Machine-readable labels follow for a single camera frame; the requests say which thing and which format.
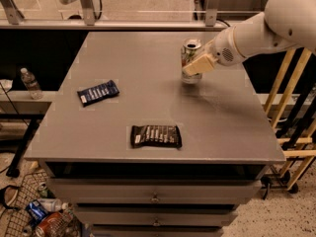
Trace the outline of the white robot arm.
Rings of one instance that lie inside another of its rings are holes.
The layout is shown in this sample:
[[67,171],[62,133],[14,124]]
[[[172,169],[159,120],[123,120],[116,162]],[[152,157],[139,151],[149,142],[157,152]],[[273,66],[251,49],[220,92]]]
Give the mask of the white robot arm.
[[316,53],[316,0],[268,0],[265,10],[237,23],[199,50],[183,72],[204,73],[266,53],[305,47]]

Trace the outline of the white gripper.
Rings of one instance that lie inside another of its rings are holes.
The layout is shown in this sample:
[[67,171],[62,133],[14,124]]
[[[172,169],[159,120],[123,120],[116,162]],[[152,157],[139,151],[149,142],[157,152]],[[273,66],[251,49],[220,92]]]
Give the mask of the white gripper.
[[188,76],[193,76],[212,70],[216,62],[224,66],[243,62],[246,57],[237,48],[234,30],[234,27],[227,28],[202,45],[197,50],[197,54],[201,56],[184,66],[183,71]]

